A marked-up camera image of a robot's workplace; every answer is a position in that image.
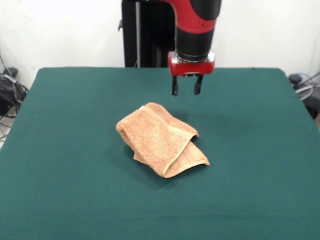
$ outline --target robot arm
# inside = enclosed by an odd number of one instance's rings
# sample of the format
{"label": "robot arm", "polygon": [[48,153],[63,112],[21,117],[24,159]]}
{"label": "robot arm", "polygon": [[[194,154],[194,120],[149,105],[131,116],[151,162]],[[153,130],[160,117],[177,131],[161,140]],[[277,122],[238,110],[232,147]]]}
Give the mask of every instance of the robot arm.
{"label": "robot arm", "polygon": [[204,74],[215,65],[211,51],[216,19],[221,0],[161,0],[171,4],[175,12],[175,51],[168,54],[172,75],[172,95],[178,95],[178,76],[198,76],[194,94],[198,95]]}

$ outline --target folded towel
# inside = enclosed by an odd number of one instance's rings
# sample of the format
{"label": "folded towel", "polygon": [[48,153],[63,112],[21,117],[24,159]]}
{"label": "folded towel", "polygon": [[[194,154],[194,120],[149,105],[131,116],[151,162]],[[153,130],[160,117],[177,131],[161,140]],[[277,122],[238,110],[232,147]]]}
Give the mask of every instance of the folded towel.
{"label": "folded towel", "polygon": [[171,178],[196,165],[210,165],[191,142],[197,130],[173,117],[163,106],[148,103],[122,119],[116,130],[134,151],[133,158]]}

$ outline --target towel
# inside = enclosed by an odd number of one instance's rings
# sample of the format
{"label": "towel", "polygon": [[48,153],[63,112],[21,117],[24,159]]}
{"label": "towel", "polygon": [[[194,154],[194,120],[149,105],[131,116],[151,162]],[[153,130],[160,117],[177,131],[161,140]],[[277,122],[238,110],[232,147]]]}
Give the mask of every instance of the towel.
{"label": "towel", "polygon": [[116,130],[134,151],[133,159],[150,166],[164,178],[194,166],[210,165],[191,141],[197,130],[173,117],[163,106],[150,102],[122,119]]}

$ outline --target white wall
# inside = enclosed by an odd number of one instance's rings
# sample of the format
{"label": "white wall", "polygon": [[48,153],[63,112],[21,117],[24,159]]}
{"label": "white wall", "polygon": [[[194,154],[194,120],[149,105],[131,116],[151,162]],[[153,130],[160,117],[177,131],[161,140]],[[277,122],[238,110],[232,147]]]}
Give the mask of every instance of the white wall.
{"label": "white wall", "polygon": [[[120,0],[0,0],[0,47],[28,87],[55,66],[124,66]],[[320,1],[222,0],[217,67],[320,71]]]}

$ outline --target table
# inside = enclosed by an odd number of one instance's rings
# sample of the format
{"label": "table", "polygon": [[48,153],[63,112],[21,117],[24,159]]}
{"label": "table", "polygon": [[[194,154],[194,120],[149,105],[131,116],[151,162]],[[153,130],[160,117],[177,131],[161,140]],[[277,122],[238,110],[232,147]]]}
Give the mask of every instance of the table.
{"label": "table", "polygon": [[[285,74],[41,69],[0,152],[0,239],[319,239],[320,134]],[[174,178],[116,131],[148,102],[195,127],[211,166]]]}

